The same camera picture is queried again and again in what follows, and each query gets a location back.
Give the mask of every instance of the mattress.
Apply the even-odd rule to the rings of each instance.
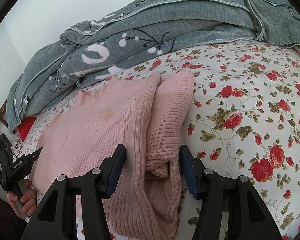
[[[119,73],[137,80],[159,71],[173,75],[192,70],[193,103],[182,128],[182,143],[194,157],[221,176],[248,176],[262,196],[284,240],[300,230],[300,47],[283,48],[257,41],[196,46],[161,55]],[[97,90],[109,79],[91,85]],[[43,129],[66,113],[78,94],[40,114],[15,154],[36,150]],[[189,194],[182,178],[175,240],[191,239],[201,201]],[[42,194],[37,193],[40,202]],[[225,202],[219,239],[226,239]],[[78,239],[84,240],[77,218]],[[112,239],[131,239],[111,233]]]

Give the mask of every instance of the human hand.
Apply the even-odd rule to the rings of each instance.
[[[32,182],[29,179],[25,179],[24,184],[26,187],[32,186]],[[28,216],[31,216],[34,213],[35,209],[37,208],[37,205],[36,205],[35,199],[34,199],[34,194],[35,194],[34,190],[32,188],[28,188],[27,191],[20,198],[20,202],[22,204],[25,203],[22,207],[22,212],[27,213]],[[17,217],[24,220],[20,210],[18,209],[18,207],[15,203],[15,201],[18,200],[18,196],[16,194],[14,194],[12,191],[9,191],[7,194],[7,199],[9,201],[10,206],[15,211]]]

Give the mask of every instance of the red fabric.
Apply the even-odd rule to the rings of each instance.
[[[26,117],[22,120],[22,123],[17,126],[22,142],[25,141],[35,119],[36,119],[35,116]]]

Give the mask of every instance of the silver bolt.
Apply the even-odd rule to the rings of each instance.
[[[61,174],[61,175],[59,175],[59,176],[57,177],[57,180],[58,180],[58,181],[63,181],[65,178],[66,178],[66,176],[63,175],[63,174]]]
[[[213,169],[206,168],[206,169],[204,169],[204,173],[208,174],[208,175],[211,175],[211,174],[213,174]]]
[[[91,172],[92,174],[99,174],[101,170],[99,168],[94,168]]]
[[[242,182],[247,182],[248,178],[246,176],[241,175],[239,178]]]

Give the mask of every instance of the pink sweater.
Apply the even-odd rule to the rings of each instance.
[[[137,239],[171,239],[181,195],[180,130],[193,83],[190,71],[161,80],[153,73],[137,81],[114,77],[100,90],[80,91],[74,106],[39,138],[43,150],[32,169],[34,186],[45,193],[59,174],[84,175],[124,144],[127,158],[116,192],[104,201],[109,229]]]

